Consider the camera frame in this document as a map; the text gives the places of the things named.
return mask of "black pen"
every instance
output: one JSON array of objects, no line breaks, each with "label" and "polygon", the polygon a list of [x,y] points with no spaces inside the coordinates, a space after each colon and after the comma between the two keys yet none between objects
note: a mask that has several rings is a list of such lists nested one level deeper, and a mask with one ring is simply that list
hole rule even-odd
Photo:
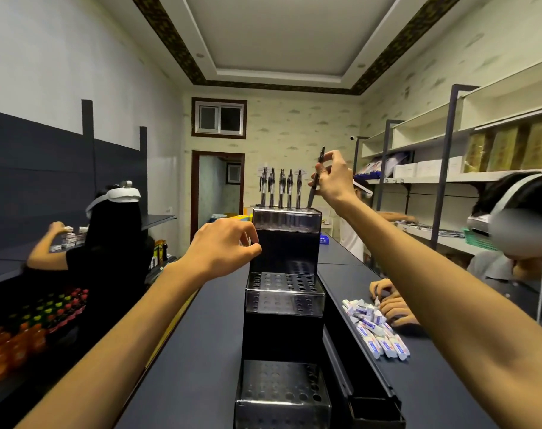
[{"label": "black pen", "polygon": [[[321,154],[318,156],[318,162],[323,163],[325,160],[325,146],[321,149]],[[310,193],[309,193],[309,201],[307,202],[307,208],[310,208],[313,206],[313,200],[314,200],[314,193],[317,190],[318,185],[318,172],[314,175],[313,185],[310,187]]]}]

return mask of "snack package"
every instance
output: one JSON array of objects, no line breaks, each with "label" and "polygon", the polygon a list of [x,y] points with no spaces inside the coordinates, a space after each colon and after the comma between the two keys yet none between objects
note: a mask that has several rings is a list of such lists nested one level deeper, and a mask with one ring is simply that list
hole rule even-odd
[{"label": "snack package", "polygon": [[486,171],[492,146],[493,137],[489,133],[469,137],[468,150],[464,158],[464,173]]},{"label": "snack package", "polygon": [[489,155],[488,172],[519,170],[527,148],[529,129],[515,127],[500,130],[495,134],[493,148]]},{"label": "snack package", "polygon": [[542,169],[542,122],[534,123],[531,126],[521,169]]}]

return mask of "counter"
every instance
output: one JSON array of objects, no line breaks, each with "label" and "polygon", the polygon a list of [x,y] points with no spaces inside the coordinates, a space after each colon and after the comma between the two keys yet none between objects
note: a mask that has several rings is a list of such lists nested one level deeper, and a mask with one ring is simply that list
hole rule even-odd
[{"label": "counter", "polygon": [[[341,245],[321,245],[318,273],[335,298],[359,299],[378,279]],[[207,283],[120,417],[117,429],[232,429],[249,266]],[[407,429],[496,428],[430,339],[405,338],[407,362],[377,361],[403,401]]]}]

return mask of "patterned wallpaper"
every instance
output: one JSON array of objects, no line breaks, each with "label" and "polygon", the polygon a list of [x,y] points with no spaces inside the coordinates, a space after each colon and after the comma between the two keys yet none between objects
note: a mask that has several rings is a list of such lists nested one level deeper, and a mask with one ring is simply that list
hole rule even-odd
[{"label": "patterned wallpaper", "polygon": [[407,69],[365,94],[363,136],[449,100],[454,83],[486,85],[542,60],[542,0],[483,0]]},{"label": "patterned wallpaper", "polygon": [[[244,206],[257,203],[259,176],[257,169],[267,163],[275,172],[285,169],[305,169],[302,198],[306,202],[310,179],[322,146],[326,150],[339,149],[352,165],[354,143],[350,136],[357,135],[360,124],[360,106],[353,103],[317,102],[269,97],[247,99],[247,138],[203,138],[191,136],[191,98],[238,99],[234,95],[185,94],[183,97],[185,123],[184,211],[181,230],[182,252],[189,245],[191,208],[191,151],[228,151],[245,153]],[[275,199],[278,196],[278,178]],[[322,198],[316,205],[325,205]]]}]

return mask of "hand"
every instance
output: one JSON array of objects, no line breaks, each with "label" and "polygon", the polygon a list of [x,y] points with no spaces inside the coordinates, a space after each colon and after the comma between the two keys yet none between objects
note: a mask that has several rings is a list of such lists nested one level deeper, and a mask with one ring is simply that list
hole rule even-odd
[{"label": "hand", "polygon": [[392,294],[397,293],[396,288],[389,279],[382,279],[370,283],[370,295],[372,295],[372,299],[378,297],[380,300],[382,298],[383,290],[388,290]]},{"label": "hand", "polygon": [[196,232],[188,251],[179,261],[192,265],[205,281],[210,281],[232,273],[261,254],[258,242],[255,226],[250,221],[220,218],[204,224]]},{"label": "hand", "polygon": [[335,210],[346,201],[358,200],[352,185],[352,170],[346,166],[346,161],[338,150],[325,153],[325,161],[333,161],[332,165],[325,167],[321,163],[315,165],[318,173],[318,186],[316,195],[322,195],[325,201]]},{"label": "hand", "polygon": [[[391,327],[399,327],[405,324],[420,324],[402,297],[385,298],[380,303],[379,310],[388,319]],[[391,319],[396,316],[401,317],[392,322]]]},{"label": "hand", "polygon": [[58,235],[60,233],[68,233],[68,230],[65,229],[65,225],[63,223],[61,223],[60,221],[55,221],[54,223],[50,224],[49,233],[54,233],[55,235]]}]

